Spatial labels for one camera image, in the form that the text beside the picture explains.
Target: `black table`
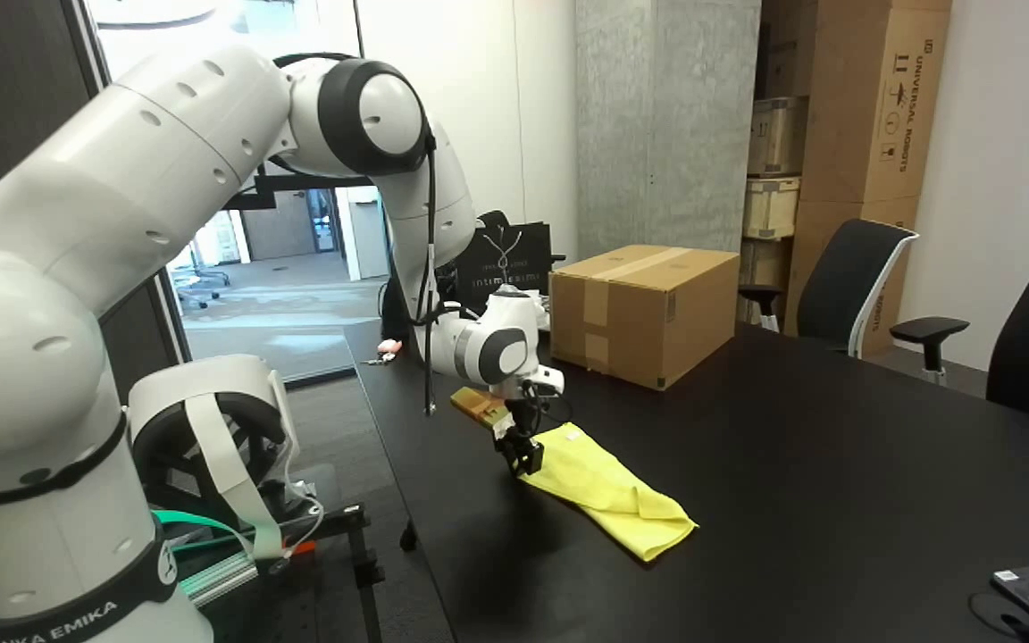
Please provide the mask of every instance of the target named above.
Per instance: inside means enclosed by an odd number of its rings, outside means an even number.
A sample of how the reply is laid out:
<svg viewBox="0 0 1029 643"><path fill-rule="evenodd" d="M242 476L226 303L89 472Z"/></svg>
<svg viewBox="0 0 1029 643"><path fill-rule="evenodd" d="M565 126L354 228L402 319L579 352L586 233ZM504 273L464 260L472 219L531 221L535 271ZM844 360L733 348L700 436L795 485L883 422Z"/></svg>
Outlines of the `black table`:
<svg viewBox="0 0 1029 643"><path fill-rule="evenodd" d="M361 371L459 640L964 643L1029 565L1029 413L740 333L673 394L571 371L561 413L703 525L653 569L510 483L414 363Z"/></svg>

